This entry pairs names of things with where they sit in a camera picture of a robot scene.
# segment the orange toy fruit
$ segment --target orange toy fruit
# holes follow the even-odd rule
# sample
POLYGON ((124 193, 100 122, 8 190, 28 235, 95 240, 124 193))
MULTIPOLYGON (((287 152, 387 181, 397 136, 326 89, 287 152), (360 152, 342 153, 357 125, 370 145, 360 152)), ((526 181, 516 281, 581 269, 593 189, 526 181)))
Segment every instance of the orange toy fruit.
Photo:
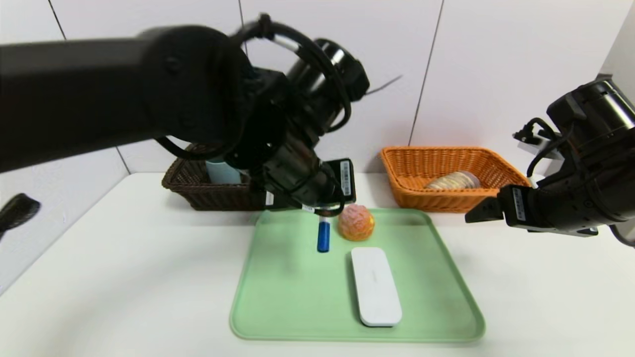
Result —
POLYGON ((344 238, 350 241, 364 241, 373 234, 375 219, 366 207, 353 203, 344 208, 337 227, 344 238))

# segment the blue marker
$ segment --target blue marker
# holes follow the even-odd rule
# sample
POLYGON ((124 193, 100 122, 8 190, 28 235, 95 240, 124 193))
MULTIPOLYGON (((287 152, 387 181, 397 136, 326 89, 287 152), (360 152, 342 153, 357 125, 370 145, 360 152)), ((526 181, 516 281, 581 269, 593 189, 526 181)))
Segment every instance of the blue marker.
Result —
POLYGON ((331 240, 331 224, 326 217, 320 217, 317 229, 317 251, 328 252, 329 240, 331 240))

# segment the label sticker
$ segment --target label sticker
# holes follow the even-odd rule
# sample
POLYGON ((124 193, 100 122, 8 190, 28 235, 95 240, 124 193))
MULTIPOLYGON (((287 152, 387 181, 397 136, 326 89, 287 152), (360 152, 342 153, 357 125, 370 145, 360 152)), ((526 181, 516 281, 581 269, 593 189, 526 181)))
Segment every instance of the label sticker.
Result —
POLYGON ((311 213, 315 213, 315 211, 316 211, 316 209, 315 209, 315 208, 313 208, 313 207, 309 207, 309 206, 307 206, 307 205, 305 205, 305 204, 302 204, 302 209, 303 209, 303 210, 305 210, 305 211, 307 211, 307 212, 311 212, 311 213))
POLYGON ((516 218, 525 221, 525 205, 523 204, 523 193, 520 189, 513 188, 514 205, 516 205, 516 218))
POLYGON ((274 204, 274 194, 267 191, 265 195, 265 206, 272 206, 274 204))
POLYGON ((351 192, 351 164, 348 161, 340 163, 340 181, 342 183, 342 192, 344 196, 350 196, 351 192))

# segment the white remote control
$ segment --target white remote control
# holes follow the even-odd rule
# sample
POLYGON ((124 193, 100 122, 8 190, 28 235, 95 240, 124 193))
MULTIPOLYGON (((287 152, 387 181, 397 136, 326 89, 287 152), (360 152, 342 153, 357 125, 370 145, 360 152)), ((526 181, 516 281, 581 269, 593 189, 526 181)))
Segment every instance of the white remote control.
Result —
POLYGON ((392 327, 401 321, 401 304, 386 254, 380 248, 351 250, 359 317, 366 326, 392 327))

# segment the white table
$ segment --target white table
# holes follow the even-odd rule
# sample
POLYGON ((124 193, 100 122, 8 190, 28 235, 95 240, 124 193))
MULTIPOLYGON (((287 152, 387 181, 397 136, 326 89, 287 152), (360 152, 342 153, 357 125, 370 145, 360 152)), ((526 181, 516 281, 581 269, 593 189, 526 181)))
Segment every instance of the white table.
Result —
MULTIPOLYGON (((0 356, 635 356, 635 251, 432 214, 479 304, 466 345, 238 339, 229 311, 251 213, 195 212, 162 174, 123 180, 0 297, 0 356)), ((387 178, 358 202, 395 207, 387 178)))

